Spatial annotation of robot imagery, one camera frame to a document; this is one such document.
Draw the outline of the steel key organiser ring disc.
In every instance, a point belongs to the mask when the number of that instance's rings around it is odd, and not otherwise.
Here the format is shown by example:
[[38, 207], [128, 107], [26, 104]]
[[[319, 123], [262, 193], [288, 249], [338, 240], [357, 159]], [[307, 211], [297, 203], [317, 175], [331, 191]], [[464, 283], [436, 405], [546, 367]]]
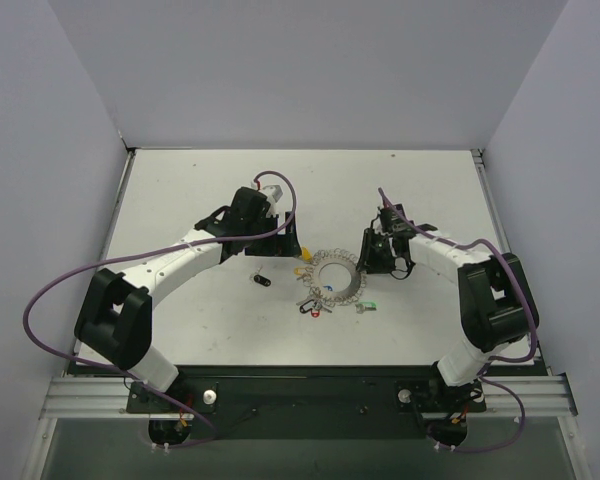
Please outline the steel key organiser ring disc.
[[[358, 257], [347, 250], [318, 250], [301, 278], [309, 292], [327, 306], [353, 304], [366, 287], [366, 274], [357, 271], [357, 263]], [[333, 291], [327, 291], [325, 285]]]

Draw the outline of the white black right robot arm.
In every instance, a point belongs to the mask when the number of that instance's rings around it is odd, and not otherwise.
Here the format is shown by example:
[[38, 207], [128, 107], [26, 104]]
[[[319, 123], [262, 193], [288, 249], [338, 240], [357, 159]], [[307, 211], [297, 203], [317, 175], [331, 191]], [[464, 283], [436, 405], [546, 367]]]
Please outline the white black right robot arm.
[[457, 243], [430, 224], [409, 222], [400, 204], [385, 203], [363, 232], [356, 270], [404, 280], [417, 266], [458, 288], [462, 336], [434, 363], [441, 383], [464, 387], [495, 361], [533, 359], [539, 315], [519, 258], [484, 239]]

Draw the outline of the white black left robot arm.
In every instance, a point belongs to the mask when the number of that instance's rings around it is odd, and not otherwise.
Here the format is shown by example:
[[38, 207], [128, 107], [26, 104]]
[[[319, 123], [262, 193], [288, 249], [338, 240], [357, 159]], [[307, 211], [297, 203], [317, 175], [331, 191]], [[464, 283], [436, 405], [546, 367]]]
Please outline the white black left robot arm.
[[199, 273], [240, 253], [294, 257], [301, 253], [295, 219], [276, 212], [279, 185], [238, 189], [229, 206], [199, 221], [176, 250], [156, 254], [116, 273], [103, 268], [89, 284], [74, 328], [75, 337], [110, 364], [150, 386], [149, 398], [163, 411], [184, 402], [179, 371], [152, 346], [153, 309]]

